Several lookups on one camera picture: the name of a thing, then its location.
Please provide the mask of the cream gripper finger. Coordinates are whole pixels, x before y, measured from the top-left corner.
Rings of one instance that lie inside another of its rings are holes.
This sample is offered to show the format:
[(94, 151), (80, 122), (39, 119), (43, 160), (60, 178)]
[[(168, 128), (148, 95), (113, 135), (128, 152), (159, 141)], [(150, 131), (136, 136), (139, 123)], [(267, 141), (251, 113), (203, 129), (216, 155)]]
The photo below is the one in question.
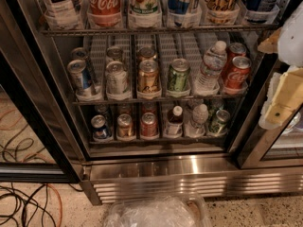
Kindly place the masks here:
[(265, 54), (277, 53), (277, 41), (281, 29), (277, 29), (272, 35), (258, 45), (258, 51)]
[(303, 68), (274, 72), (258, 124), (265, 130), (280, 127), (303, 104)]

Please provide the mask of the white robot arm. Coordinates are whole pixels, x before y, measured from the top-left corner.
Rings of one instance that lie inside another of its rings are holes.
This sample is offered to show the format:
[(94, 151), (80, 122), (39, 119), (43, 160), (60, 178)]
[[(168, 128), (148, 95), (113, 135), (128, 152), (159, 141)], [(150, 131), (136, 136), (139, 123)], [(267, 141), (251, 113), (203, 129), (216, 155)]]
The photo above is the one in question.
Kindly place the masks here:
[(274, 73), (261, 109), (258, 124), (265, 130), (280, 127), (303, 103), (303, 2), (284, 25), (258, 46), (258, 51), (277, 53), (289, 65), (282, 73)]

